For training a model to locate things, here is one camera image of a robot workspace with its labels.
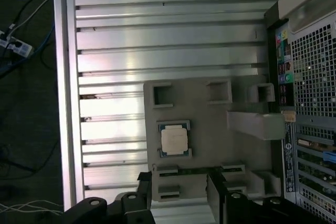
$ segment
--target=power strip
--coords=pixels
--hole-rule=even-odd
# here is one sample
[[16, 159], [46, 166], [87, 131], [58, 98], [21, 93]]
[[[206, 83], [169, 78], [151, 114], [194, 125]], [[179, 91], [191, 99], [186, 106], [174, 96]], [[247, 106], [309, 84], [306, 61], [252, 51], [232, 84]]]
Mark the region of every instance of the power strip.
[[[22, 45], [20, 47], [16, 47], [13, 44], [10, 44], [7, 48], [8, 50], [12, 50], [14, 53], [16, 53], [18, 55], [21, 55], [22, 57], [28, 58], [34, 51], [34, 48], [31, 45], [29, 45], [27, 43], [24, 43], [23, 41], [18, 40], [14, 37], [12, 37], [10, 39], [10, 41], [11, 42], [12, 41], [18, 41], [18, 42], [22, 43]], [[0, 46], [6, 47], [7, 45], [8, 45], [8, 42], [6, 40], [0, 39]]]

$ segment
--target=cable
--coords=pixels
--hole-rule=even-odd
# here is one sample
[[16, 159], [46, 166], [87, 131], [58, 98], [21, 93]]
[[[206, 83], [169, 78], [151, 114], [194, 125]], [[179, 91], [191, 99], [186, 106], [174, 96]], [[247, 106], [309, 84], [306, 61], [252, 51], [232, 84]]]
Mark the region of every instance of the cable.
[[22, 27], [25, 23], [27, 23], [32, 17], [34, 17], [34, 15], [38, 12], [38, 10], [40, 10], [41, 9], [41, 7], [42, 6], [44, 6], [47, 2], [48, 2], [49, 0], [44, 0], [43, 2], [42, 2], [42, 4], [40, 4], [37, 8], [36, 8], [36, 10], [25, 20], [25, 21], [23, 21], [20, 25], [18, 25], [18, 26], [16, 26], [10, 33], [9, 33], [9, 35], [7, 36], [7, 37], [9, 37], [9, 38], [11, 38], [12, 37], [12, 35], [13, 35], [13, 33], [17, 30], [17, 29], [19, 29], [20, 27]]
[[15, 43], [15, 41], [9, 42], [9, 43], [7, 44], [7, 46], [5, 47], [4, 51], [2, 52], [2, 54], [1, 54], [1, 59], [0, 59], [0, 67], [2, 66], [2, 63], [3, 63], [4, 60], [5, 60], [5, 55], [6, 55], [6, 52], [7, 52], [8, 48], [9, 48], [9, 46], [12, 45], [12, 44], [14, 44], [14, 43]]
[[17, 13], [16, 17], [14, 18], [12, 24], [7, 29], [7, 31], [4, 34], [4, 38], [7, 37], [7, 35], [10, 33], [10, 30], [15, 27], [16, 23], [20, 20], [22, 12], [26, 9], [26, 7], [32, 2], [33, 0], [28, 0], [20, 9], [20, 11]]
[[28, 0], [27, 3], [24, 4], [24, 6], [21, 8], [21, 10], [18, 12], [18, 14], [16, 15], [16, 17], [13, 20], [13, 24], [16, 24], [20, 18], [21, 18], [21, 14], [24, 11], [24, 9], [26, 9], [26, 7], [32, 2], [33, 0]]
[[49, 43], [48, 43], [48, 44], [41, 50], [41, 52], [40, 52], [40, 54], [39, 54], [41, 64], [42, 64], [46, 69], [51, 70], [51, 71], [56, 71], [56, 68], [49, 66], [49, 65], [45, 62], [43, 55], [44, 55], [44, 50], [45, 50], [47, 47], [49, 47], [50, 45], [54, 44], [54, 42], [55, 42], [55, 41], [51, 41], [51, 42], [49, 42]]
[[25, 204], [18, 204], [18, 205], [13, 205], [13, 206], [10, 206], [10, 207], [7, 207], [7, 206], [4, 206], [2, 205], [3, 207], [5, 207], [6, 209], [3, 209], [0, 211], [0, 214], [2, 212], [6, 212], [6, 211], [16, 211], [16, 210], [20, 210], [24, 207], [31, 207], [31, 208], [36, 208], [36, 209], [47, 209], [47, 208], [44, 208], [44, 207], [37, 207], [37, 206], [31, 206], [30, 204], [32, 203], [36, 203], [36, 202], [46, 202], [46, 203], [49, 203], [49, 204], [52, 204], [52, 205], [55, 205], [55, 206], [58, 206], [58, 207], [63, 207], [63, 205], [59, 205], [59, 204], [56, 204], [56, 203], [53, 203], [53, 202], [50, 202], [50, 201], [47, 201], [47, 200], [34, 200], [34, 201], [31, 201], [31, 202], [28, 202], [28, 203], [25, 203]]
[[[26, 203], [24, 205], [14, 205], [14, 206], [10, 206], [10, 207], [7, 207], [3, 204], [0, 204], [0, 206], [5, 208], [4, 210], [0, 211], [0, 213], [7, 212], [9, 209], [12, 209], [12, 210], [9, 210], [9, 211], [10, 212], [11, 211], [18, 211], [18, 212], [24, 212], [24, 213], [28, 213], [28, 212], [52, 212], [53, 214], [56, 214], [56, 215], [63, 214], [62, 211], [50, 210], [50, 209], [44, 208], [44, 207], [31, 206], [31, 205], [29, 205], [29, 203]], [[31, 208], [35, 208], [35, 209], [38, 209], [38, 210], [21, 210], [21, 208], [23, 208], [23, 207], [31, 207]]]
[[23, 58], [22, 60], [19, 60], [15, 63], [13, 63], [12, 65], [10, 65], [7, 68], [0, 68], [0, 79], [5, 77], [6, 75], [8, 75], [10, 72], [12, 72], [17, 66], [19, 66], [21, 63], [29, 60], [31, 57], [33, 57], [34, 55], [36, 55], [38, 52], [40, 52], [45, 45], [48, 43], [48, 40], [50, 39], [51, 35], [53, 34], [53, 31], [55, 29], [55, 25], [53, 25], [53, 27], [51, 28], [50, 32], [48, 33], [47, 37], [45, 38], [45, 40], [41, 43], [41, 45], [33, 52], [33, 54], [31, 56], [29, 56], [29, 58]]
[[43, 164], [37, 168], [33, 173], [29, 174], [29, 175], [26, 175], [26, 176], [22, 176], [22, 177], [17, 177], [17, 178], [3, 178], [3, 179], [0, 179], [0, 181], [3, 181], [3, 180], [17, 180], [17, 179], [24, 179], [24, 178], [30, 178], [30, 177], [33, 177], [35, 174], [37, 174], [39, 171], [41, 171], [49, 162], [49, 160], [51, 159], [57, 145], [58, 145], [59, 141], [57, 140], [53, 147], [51, 148], [51, 151], [49, 153], [49, 155], [47, 156], [46, 160], [43, 162]]

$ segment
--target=perforated metal panel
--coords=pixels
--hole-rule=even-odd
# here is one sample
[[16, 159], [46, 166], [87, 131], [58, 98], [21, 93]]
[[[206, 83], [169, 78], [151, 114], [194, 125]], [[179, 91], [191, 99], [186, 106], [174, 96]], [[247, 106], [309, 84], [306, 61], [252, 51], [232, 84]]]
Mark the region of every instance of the perforated metal panel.
[[320, 127], [297, 125], [297, 133], [307, 136], [321, 137], [329, 140], [334, 138], [333, 130]]
[[322, 218], [323, 220], [326, 220], [330, 224], [336, 224], [336, 220], [327, 215], [323, 210], [321, 210], [319, 207], [317, 207], [314, 203], [305, 201], [303, 199], [300, 200], [301, 207], [304, 209], [310, 211], [314, 215]]
[[336, 117], [336, 38], [323, 26], [291, 44], [298, 115]]
[[332, 214], [336, 218], [335, 202], [332, 202], [331, 200], [327, 200], [322, 195], [319, 195], [318, 193], [315, 193], [312, 190], [309, 190], [307, 188], [301, 188], [300, 193], [304, 197], [306, 197], [308, 200], [322, 207], [323, 209], [328, 211], [330, 214]]

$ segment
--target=metal frame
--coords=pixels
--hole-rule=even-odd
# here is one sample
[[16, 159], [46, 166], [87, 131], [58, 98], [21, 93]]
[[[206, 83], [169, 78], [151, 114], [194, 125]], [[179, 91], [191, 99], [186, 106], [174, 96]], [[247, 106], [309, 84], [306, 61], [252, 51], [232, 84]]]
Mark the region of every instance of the metal frame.
[[[130, 191], [134, 174], [146, 169], [144, 81], [268, 73], [262, 13], [276, 0], [136, 1], [55, 0], [65, 209], [85, 197]], [[108, 109], [94, 109], [102, 104]], [[197, 200], [186, 202], [199, 212], [191, 206]], [[165, 211], [156, 217], [164, 220]]]
[[331, 200], [325, 195], [319, 193], [318, 191], [315, 191], [314, 189], [311, 189], [301, 183], [299, 194], [301, 197], [302, 196], [304, 197], [303, 199], [305, 200], [306, 203], [311, 204], [314, 207], [317, 207], [317, 209], [323, 209], [322, 212], [324, 212], [326, 216], [328, 216], [331, 219], [335, 219], [336, 217], [335, 201]]
[[62, 152], [62, 179], [64, 209], [78, 202], [76, 197], [75, 166], [73, 156], [70, 76], [68, 62], [67, 0], [54, 0], [55, 37], [57, 54], [58, 104], [60, 119], [60, 141]]
[[319, 216], [320, 218], [328, 221], [331, 224], [335, 224], [334, 216], [332, 216], [329, 212], [327, 212], [325, 209], [314, 203], [313, 201], [307, 200], [305, 198], [300, 198], [298, 204], [310, 211], [313, 212], [316, 216]]

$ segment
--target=blue latch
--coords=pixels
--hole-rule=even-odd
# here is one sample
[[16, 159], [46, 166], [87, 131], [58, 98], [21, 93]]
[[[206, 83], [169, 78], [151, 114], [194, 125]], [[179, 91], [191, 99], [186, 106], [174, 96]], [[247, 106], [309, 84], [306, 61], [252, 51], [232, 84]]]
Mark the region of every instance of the blue latch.
[[336, 164], [335, 152], [323, 152], [323, 161], [329, 161]]

